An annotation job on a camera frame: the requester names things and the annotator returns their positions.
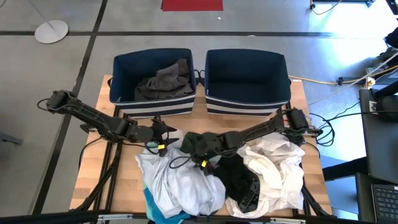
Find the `concrete floor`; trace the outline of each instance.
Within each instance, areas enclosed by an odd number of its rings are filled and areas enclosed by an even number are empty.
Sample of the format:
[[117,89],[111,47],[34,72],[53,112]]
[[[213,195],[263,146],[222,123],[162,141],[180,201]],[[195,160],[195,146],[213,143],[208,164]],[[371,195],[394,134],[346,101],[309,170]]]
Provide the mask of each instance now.
[[[92,31],[101,0],[34,0],[49,19],[62,19],[71,31]],[[360,77],[369,61],[386,49],[382,38],[397,25],[385,1],[370,8],[363,3],[342,3],[330,13],[316,16],[309,1],[224,0],[223,12],[162,12],[161,0],[112,0],[99,31],[248,31],[330,32],[336,37],[238,36],[98,36],[87,65],[79,98],[94,106],[103,75],[112,74],[118,54],[158,47],[192,50],[194,66],[204,69],[209,49],[247,48],[284,54],[290,75],[333,82],[338,77]],[[331,4],[317,4],[323,11]],[[34,30],[42,23],[26,0],[7,1],[0,8],[1,31]],[[79,73],[90,36],[68,36],[42,45],[32,36],[0,35],[0,131],[24,140],[23,145],[0,144],[0,216],[30,213],[48,162],[61,116],[35,107],[53,90],[71,90]],[[304,83],[309,103],[340,87]],[[310,107],[326,118],[358,101],[359,86]],[[316,118],[316,125],[321,124]],[[72,119],[63,144],[44,212],[69,208],[75,185],[78,156],[87,135]],[[324,156],[349,161],[365,155],[360,116],[334,121],[332,147]]]

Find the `lamp base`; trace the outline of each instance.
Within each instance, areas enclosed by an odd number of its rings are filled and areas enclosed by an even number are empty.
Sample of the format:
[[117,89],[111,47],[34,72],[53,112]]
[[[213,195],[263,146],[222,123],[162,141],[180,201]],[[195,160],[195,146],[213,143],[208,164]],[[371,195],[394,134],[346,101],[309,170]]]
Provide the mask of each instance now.
[[68,24],[59,20],[43,23],[35,31],[35,38],[42,44],[52,44],[62,40],[69,31]]

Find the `navy storage bin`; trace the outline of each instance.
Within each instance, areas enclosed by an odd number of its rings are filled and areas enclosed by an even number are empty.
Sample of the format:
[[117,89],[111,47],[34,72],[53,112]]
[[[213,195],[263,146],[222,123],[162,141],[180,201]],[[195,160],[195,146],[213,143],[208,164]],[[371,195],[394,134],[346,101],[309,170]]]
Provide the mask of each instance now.
[[[192,94],[161,100],[134,101],[134,89],[143,78],[154,77],[180,58],[188,59]],[[196,93],[192,53],[189,49],[150,49],[118,55],[113,62],[113,79],[109,99],[133,118],[190,113]]]
[[209,113],[267,116],[290,100],[285,57],[262,50],[209,50],[205,95]]

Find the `wooden table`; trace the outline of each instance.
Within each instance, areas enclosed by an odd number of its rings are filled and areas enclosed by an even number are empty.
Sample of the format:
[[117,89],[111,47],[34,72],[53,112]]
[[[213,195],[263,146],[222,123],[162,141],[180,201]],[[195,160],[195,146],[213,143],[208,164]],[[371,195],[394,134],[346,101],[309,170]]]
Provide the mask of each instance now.
[[[104,77],[96,109],[112,116],[114,105],[109,102],[109,86],[106,83],[110,78],[111,76],[109,75]],[[291,92],[291,106],[302,109],[306,114],[308,114],[307,101],[305,99],[303,85],[300,80],[294,80],[292,82]],[[178,116],[166,116],[162,118],[162,120],[171,127],[180,128],[184,132],[193,131],[196,133],[204,133],[206,131],[223,133],[230,130],[242,130],[261,123],[266,119],[267,118],[208,114],[206,110],[204,88],[201,85],[198,85],[197,88],[197,95],[192,113]],[[152,124],[150,119],[139,119],[138,122],[139,125],[150,126]],[[90,133],[87,142],[98,137],[97,133]],[[314,138],[306,137],[306,141],[315,144]],[[98,183],[104,159],[105,147],[106,141],[100,140],[86,148],[76,180],[75,191],[73,193],[70,208],[76,208],[79,206]],[[331,214],[329,198],[326,192],[326,185],[325,180],[323,179],[318,152],[313,147],[306,144],[302,146],[302,149],[305,151],[305,155],[302,159],[305,184],[315,200],[326,212]],[[144,184],[142,181],[141,170],[138,168],[135,159],[135,155],[140,154],[142,150],[143,149],[141,147],[137,146],[123,146],[113,195],[111,207],[112,212],[146,212],[145,197],[143,193]],[[104,208],[107,192],[108,186],[106,185],[101,198],[100,208]],[[292,214],[291,209],[284,209],[268,213],[266,216],[291,217]],[[229,215],[229,213],[224,206],[216,215]]]

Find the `bin handle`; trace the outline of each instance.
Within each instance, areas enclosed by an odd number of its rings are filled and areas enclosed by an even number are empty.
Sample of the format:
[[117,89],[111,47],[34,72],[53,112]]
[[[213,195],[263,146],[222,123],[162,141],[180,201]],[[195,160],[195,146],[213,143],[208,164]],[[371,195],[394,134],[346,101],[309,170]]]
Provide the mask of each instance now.
[[204,78],[201,77],[201,73],[204,72],[204,70],[197,70],[195,69],[194,72],[198,73],[198,77],[199,77],[199,82],[197,82],[197,85],[200,83],[201,85],[205,86],[205,81]]
[[110,78],[108,81],[106,81],[106,83],[108,84],[109,87],[111,87],[112,84],[112,78]]

